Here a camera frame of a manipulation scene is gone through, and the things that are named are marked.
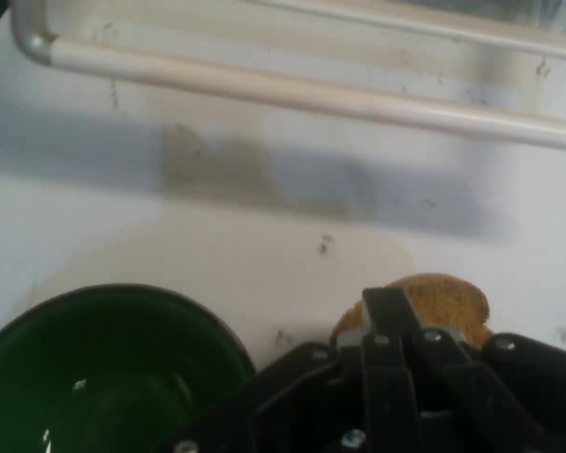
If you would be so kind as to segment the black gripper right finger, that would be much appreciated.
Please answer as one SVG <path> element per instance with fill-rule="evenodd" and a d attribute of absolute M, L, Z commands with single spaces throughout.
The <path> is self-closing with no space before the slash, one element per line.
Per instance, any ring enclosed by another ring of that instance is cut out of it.
<path fill-rule="evenodd" d="M 424 439 L 429 452 L 566 452 L 566 351 L 487 326 L 476 287 L 406 287 L 422 327 L 460 334 L 421 339 Z"/>

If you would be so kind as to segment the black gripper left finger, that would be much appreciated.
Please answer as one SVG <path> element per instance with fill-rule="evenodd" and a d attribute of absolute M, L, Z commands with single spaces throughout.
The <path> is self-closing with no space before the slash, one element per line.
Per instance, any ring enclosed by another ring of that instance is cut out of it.
<path fill-rule="evenodd" d="M 405 344 L 420 325 L 400 288 L 362 294 L 368 325 L 297 347 L 195 422 L 201 452 L 420 452 Z"/>

